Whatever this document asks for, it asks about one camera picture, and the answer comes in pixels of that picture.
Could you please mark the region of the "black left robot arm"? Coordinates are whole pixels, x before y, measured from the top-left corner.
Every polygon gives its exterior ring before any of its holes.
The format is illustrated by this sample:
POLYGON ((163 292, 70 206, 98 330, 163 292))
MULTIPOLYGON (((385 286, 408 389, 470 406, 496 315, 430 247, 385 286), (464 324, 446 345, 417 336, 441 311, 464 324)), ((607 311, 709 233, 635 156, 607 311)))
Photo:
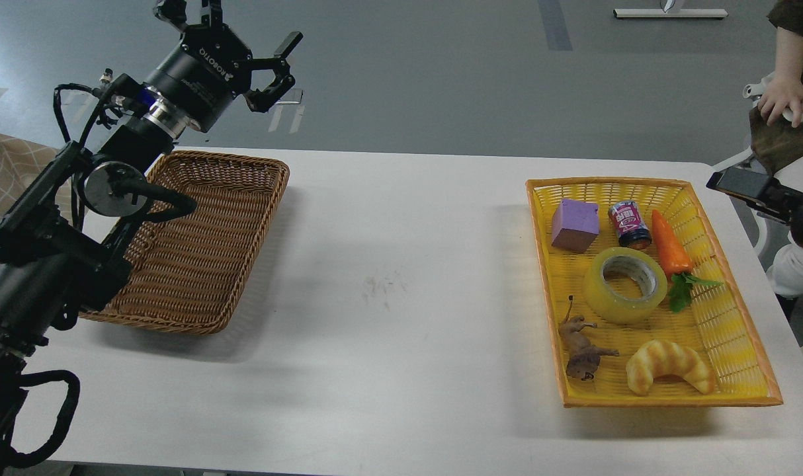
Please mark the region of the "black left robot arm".
POLYGON ((304 39, 292 31, 269 58, 253 52, 223 21, 219 1, 203 1, 189 24, 184 1, 159 1, 153 13, 180 42, 142 82, 103 72, 98 87, 55 87, 53 108, 65 145, 0 220, 0 475, 47 461, 63 444, 81 383, 68 370, 24 373, 26 359, 66 331, 81 311, 100 311, 128 283, 124 258, 145 223, 192 214, 187 194, 154 184, 145 172, 170 153, 187 128, 208 132, 244 97, 268 112, 296 83, 288 57, 304 39), (36 451, 12 440, 32 387, 67 386, 50 437, 36 451))

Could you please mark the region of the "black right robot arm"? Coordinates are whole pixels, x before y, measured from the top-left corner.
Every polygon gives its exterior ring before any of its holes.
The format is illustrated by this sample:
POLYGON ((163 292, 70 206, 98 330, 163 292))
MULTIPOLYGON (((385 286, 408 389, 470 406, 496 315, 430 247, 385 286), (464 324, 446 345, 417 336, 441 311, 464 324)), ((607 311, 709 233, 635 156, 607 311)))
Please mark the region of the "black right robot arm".
POLYGON ((713 172, 706 187, 789 226, 792 240, 803 248, 803 192, 783 186, 773 176, 736 167, 713 172))

